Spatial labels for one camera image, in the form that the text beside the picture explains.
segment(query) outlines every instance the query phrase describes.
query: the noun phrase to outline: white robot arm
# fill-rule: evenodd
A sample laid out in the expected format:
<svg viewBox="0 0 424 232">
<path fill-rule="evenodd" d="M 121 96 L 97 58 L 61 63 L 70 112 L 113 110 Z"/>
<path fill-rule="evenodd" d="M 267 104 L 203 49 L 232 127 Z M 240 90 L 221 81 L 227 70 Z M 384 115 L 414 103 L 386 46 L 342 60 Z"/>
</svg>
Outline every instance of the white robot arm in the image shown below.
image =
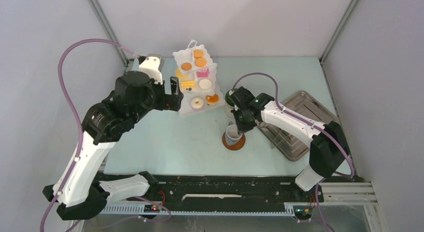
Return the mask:
<svg viewBox="0 0 424 232">
<path fill-rule="evenodd" d="M 329 178 L 345 160 L 343 154 L 330 139 L 322 134 L 327 132 L 350 153 L 348 143 L 340 125 L 334 121 L 329 124 L 314 121 L 278 104 L 268 94 L 254 97 L 244 87 L 236 89 L 230 99 L 234 102 L 232 111 L 240 133 L 252 130 L 256 121 L 266 122 L 295 136 L 309 147 L 309 164 L 296 177 L 295 183 L 303 191 L 309 191 L 324 178 Z"/>
<path fill-rule="evenodd" d="M 149 54 L 139 58 L 140 71 L 128 71 L 116 79 L 115 90 L 102 102 L 93 105 L 82 121 L 83 143 L 79 158 L 77 150 L 56 184 L 44 187 L 48 200 L 57 196 L 57 213 L 63 220 L 87 220 L 96 216 L 109 203 L 134 196 L 143 196 L 158 181 L 148 172 L 113 180 L 93 181 L 102 161 L 119 141 L 122 134 L 134 128 L 151 110 L 180 109 L 183 94 L 178 79 L 170 78 L 171 94 L 165 94 L 162 81 L 164 60 Z M 73 162 L 75 166 L 66 178 Z M 66 179 L 63 189 L 59 190 Z"/>
</svg>

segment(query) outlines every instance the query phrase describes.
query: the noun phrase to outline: stainless steel tray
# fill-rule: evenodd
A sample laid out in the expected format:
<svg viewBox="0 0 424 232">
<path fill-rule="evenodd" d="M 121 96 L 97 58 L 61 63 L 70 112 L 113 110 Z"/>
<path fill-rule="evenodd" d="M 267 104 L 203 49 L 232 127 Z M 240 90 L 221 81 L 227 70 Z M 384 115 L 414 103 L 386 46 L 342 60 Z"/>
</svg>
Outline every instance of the stainless steel tray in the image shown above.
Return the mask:
<svg viewBox="0 0 424 232">
<path fill-rule="evenodd" d="M 296 92 L 284 100 L 282 104 L 315 121 L 321 121 L 325 124 L 330 121 L 339 122 L 337 116 L 306 91 Z M 309 152 L 309 148 L 303 142 L 277 126 L 261 122 L 257 128 L 271 141 L 271 147 L 277 147 L 289 161 L 298 161 Z"/>
</svg>

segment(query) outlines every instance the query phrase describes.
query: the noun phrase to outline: mug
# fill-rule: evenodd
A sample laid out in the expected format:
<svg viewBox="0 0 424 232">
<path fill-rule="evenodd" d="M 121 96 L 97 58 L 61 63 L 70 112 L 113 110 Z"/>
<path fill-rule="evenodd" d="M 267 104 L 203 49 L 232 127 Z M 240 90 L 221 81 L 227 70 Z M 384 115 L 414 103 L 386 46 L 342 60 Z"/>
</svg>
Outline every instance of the mug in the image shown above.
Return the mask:
<svg viewBox="0 0 424 232">
<path fill-rule="evenodd" d="M 233 122 L 228 123 L 228 127 L 225 130 L 225 142 L 227 145 L 232 146 L 237 144 L 239 140 L 242 138 L 243 133 L 239 133 L 237 129 L 237 125 L 233 124 Z"/>
</svg>

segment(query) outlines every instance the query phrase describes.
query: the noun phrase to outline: brown coaster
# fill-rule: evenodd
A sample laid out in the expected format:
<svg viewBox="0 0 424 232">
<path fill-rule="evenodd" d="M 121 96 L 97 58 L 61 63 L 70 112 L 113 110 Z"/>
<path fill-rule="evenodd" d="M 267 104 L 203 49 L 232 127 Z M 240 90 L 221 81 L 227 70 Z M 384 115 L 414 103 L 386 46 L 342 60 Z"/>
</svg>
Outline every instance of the brown coaster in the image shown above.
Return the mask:
<svg viewBox="0 0 424 232">
<path fill-rule="evenodd" d="M 231 151 L 238 151 L 241 148 L 243 148 L 243 146 L 245 146 L 246 136 L 245 136 L 245 134 L 243 134 L 241 136 L 240 140 L 237 143 L 235 143 L 233 145 L 228 145 L 227 142 L 225 141 L 225 132 L 224 132 L 224 134 L 222 135 L 222 143 L 227 149 L 229 149 Z"/>
</svg>

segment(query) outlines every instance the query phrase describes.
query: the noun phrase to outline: orange cookie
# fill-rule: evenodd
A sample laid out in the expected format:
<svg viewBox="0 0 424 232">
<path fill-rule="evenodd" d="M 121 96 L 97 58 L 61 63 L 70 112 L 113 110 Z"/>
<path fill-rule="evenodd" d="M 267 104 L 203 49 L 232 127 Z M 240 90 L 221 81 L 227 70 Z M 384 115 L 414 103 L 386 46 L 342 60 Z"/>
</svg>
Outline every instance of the orange cookie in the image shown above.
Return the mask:
<svg viewBox="0 0 424 232">
<path fill-rule="evenodd" d="M 185 71 L 189 71 L 192 69 L 192 64 L 191 63 L 183 63 L 181 65 L 181 69 L 185 70 Z"/>
<path fill-rule="evenodd" d="M 203 57 L 203 51 L 202 51 L 201 49 L 195 49 L 195 50 L 193 51 L 193 56 L 194 56 L 196 59 L 201 58 L 201 57 Z"/>
<path fill-rule="evenodd" d="M 206 66 L 206 59 L 205 58 L 197 58 L 195 63 L 198 67 L 204 67 L 204 66 Z"/>
<path fill-rule="evenodd" d="M 220 97 L 217 94 L 206 96 L 206 101 L 208 105 L 215 105 L 219 99 Z"/>
</svg>

